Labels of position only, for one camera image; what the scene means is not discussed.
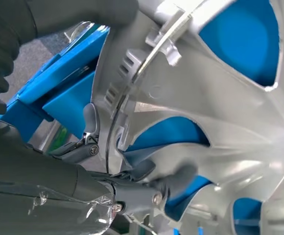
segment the gloved hand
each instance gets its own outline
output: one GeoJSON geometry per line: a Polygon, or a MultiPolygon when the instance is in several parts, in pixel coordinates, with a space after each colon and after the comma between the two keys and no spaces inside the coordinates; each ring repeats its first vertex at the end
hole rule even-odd
{"type": "MultiPolygon", "coordinates": [[[[137,0],[0,0],[0,93],[8,91],[4,76],[13,71],[23,43],[81,21],[122,26],[137,10],[137,0]]],[[[0,114],[5,111],[0,102],[0,114]]]]}

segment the gray floor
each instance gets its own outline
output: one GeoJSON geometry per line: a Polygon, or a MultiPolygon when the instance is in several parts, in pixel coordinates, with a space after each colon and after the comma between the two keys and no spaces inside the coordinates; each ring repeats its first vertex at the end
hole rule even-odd
{"type": "MultiPolygon", "coordinates": [[[[61,51],[67,43],[68,40],[63,33],[60,33],[23,45],[18,58],[14,62],[14,72],[6,77],[6,80],[9,83],[8,92],[1,94],[0,99],[5,103],[8,102],[41,66],[61,51]]],[[[43,121],[30,143],[38,147],[48,133],[51,125],[51,123],[43,121]]]]}

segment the clear plastic film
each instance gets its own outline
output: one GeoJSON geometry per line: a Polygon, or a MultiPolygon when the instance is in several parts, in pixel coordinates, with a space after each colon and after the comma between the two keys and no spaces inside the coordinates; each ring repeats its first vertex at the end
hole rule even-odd
{"type": "Polygon", "coordinates": [[[100,235],[116,213],[113,193],[85,202],[51,189],[0,183],[0,234],[100,235]]]}

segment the metal rivet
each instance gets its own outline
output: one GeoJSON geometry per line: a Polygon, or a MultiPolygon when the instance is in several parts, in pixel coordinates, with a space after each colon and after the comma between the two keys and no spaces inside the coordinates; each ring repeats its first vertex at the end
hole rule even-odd
{"type": "Polygon", "coordinates": [[[162,193],[156,193],[154,195],[154,197],[153,198],[153,203],[156,206],[158,206],[159,205],[162,200],[162,195],[162,193]]]}
{"type": "Polygon", "coordinates": [[[90,149],[90,154],[92,155],[92,156],[94,156],[94,155],[97,155],[99,151],[99,147],[96,144],[93,145],[92,147],[91,147],[90,149]]]}
{"type": "Polygon", "coordinates": [[[122,204],[113,204],[112,207],[113,212],[120,212],[122,210],[122,204]]]}

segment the wheel cover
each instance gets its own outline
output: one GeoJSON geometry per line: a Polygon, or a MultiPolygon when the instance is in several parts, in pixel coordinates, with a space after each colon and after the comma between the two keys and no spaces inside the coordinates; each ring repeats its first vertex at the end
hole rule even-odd
{"type": "MultiPolygon", "coordinates": [[[[202,5],[212,1],[202,1],[202,5]]],[[[226,7],[233,2],[227,1],[226,7]]],[[[263,202],[261,234],[284,234],[284,1],[270,2],[279,34],[273,84],[259,85],[219,59],[198,35],[210,19],[198,22],[197,31],[176,43],[182,56],[177,66],[171,67],[165,56],[158,55],[144,74],[138,92],[128,97],[111,136],[110,172],[118,173],[124,165],[149,158],[156,164],[148,177],[152,180],[191,162],[197,166],[199,175],[213,184],[196,193],[180,221],[170,219],[171,226],[184,234],[199,233],[193,229],[197,227],[206,234],[236,234],[233,204],[251,198],[263,202]],[[197,123],[210,146],[174,143],[123,154],[141,133],[171,117],[197,123]]],[[[140,12],[132,25],[111,31],[101,52],[91,97],[100,114],[101,153],[105,153],[115,112],[113,102],[107,104],[105,97],[110,91],[114,100],[122,94],[126,81],[119,74],[120,62],[127,49],[146,48],[145,38],[156,27],[153,20],[160,21],[154,11],[153,17],[149,15],[151,19],[140,12]]],[[[194,22],[199,18],[193,13],[194,22]]],[[[156,209],[155,215],[158,213],[165,216],[163,208],[156,209]]]]}

